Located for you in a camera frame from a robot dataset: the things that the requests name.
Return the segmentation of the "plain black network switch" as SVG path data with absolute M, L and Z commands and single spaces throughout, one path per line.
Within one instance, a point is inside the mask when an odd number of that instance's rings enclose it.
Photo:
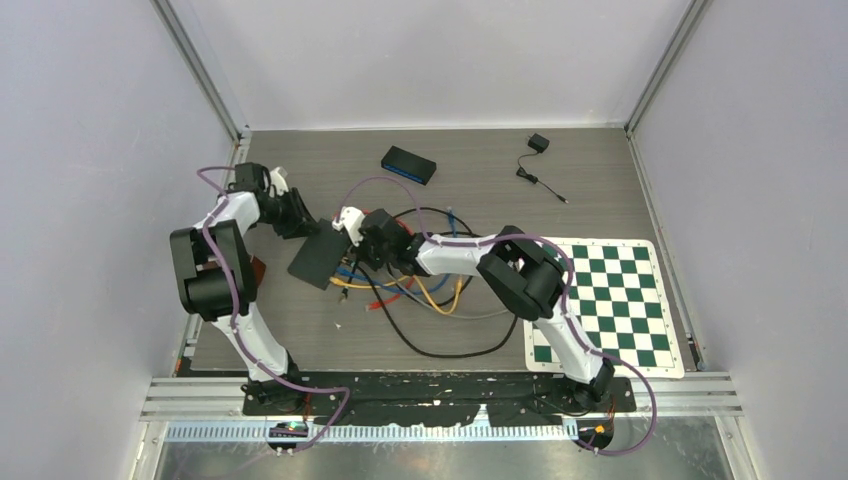
M 294 278 L 326 290 L 352 243 L 345 230 L 336 230 L 329 220 L 321 219 L 318 230 L 310 234 L 287 268 Z

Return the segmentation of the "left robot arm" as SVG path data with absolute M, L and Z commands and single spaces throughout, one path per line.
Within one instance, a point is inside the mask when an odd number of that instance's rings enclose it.
M 287 376 L 296 366 L 259 312 L 260 280 L 244 236 L 265 224 L 283 239 L 304 238 L 318 223 L 283 168 L 248 162 L 231 171 L 232 182 L 212 185 L 213 209 L 170 234 L 178 296 L 188 313 L 217 328 L 236 349 L 247 367 L 246 397 L 293 414 L 305 405 L 309 390 Z

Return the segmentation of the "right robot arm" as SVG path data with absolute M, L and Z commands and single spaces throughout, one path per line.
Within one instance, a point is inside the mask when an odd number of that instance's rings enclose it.
M 540 330 L 572 381 L 577 406 L 596 410 L 610 398 L 614 367 L 568 306 L 573 266 L 554 243 L 511 225 L 476 238 L 411 233 L 383 209 L 346 207 L 333 227 L 373 270 L 390 265 L 405 275 L 481 278 L 510 313 Z

